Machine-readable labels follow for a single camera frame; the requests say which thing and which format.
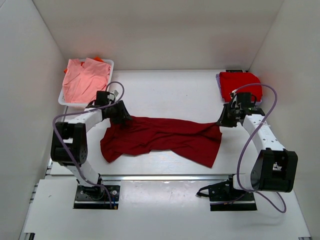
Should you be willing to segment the dark red t-shirt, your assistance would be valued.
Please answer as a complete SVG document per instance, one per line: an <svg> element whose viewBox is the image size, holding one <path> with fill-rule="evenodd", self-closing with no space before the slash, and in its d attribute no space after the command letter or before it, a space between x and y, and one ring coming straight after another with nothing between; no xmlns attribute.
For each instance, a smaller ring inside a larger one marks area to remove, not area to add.
<svg viewBox="0 0 320 240"><path fill-rule="evenodd" d="M172 151L211 168L218 155L222 133L214 123L182 119L132 116L124 123L111 123L100 140L100 151L111 163L121 155L139 156L151 151Z"/></svg>

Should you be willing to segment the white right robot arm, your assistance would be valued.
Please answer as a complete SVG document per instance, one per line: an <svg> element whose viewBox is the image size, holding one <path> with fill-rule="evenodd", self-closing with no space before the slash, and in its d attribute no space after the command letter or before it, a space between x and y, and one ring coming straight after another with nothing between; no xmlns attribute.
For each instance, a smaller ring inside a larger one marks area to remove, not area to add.
<svg viewBox="0 0 320 240"><path fill-rule="evenodd" d="M240 153L233 182L224 187L224 195L229 200L236 200L243 191L289 193L293 190L298 155L279 142L267 124L267 117L259 107L223 105L217 125L233 128L240 123L249 134ZM257 159L250 172L240 173L242 158L251 142L258 153Z"/></svg>

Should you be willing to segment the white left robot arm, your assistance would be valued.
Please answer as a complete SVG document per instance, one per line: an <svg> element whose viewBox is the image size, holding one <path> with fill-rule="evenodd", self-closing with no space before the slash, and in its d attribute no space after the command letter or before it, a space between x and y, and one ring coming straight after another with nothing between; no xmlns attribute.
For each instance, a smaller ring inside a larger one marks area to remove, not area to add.
<svg viewBox="0 0 320 240"><path fill-rule="evenodd" d="M123 124L132 118L122 100L66 115L74 118L69 121L53 120L51 160L68 169L93 199L99 199L104 195L105 187L101 183L101 175L87 161L87 132L105 119L113 124Z"/></svg>

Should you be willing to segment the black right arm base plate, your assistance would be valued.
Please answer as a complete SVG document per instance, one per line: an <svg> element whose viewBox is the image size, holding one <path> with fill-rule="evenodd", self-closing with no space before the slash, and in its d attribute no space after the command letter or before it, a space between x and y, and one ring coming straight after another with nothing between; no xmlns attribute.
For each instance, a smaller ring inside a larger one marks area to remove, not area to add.
<svg viewBox="0 0 320 240"><path fill-rule="evenodd" d="M201 187L197 197L208 198L211 212L245 212L256 211L254 194L242 189L235 189L233 176L226 180Z"/></svg>

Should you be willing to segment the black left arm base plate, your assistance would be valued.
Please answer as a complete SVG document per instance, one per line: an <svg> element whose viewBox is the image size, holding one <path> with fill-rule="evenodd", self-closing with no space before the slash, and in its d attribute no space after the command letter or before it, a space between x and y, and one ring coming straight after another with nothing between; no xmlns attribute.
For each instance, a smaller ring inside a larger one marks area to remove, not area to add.
<svg viewBox="0 0 320 240"><path fill-rule="evenodd" d="M77 185L74 196L74 209L82 210L117 210L119 208L121 182L104 181L110 197L105 193L105 189L99 187L87 187Z"/></svg>

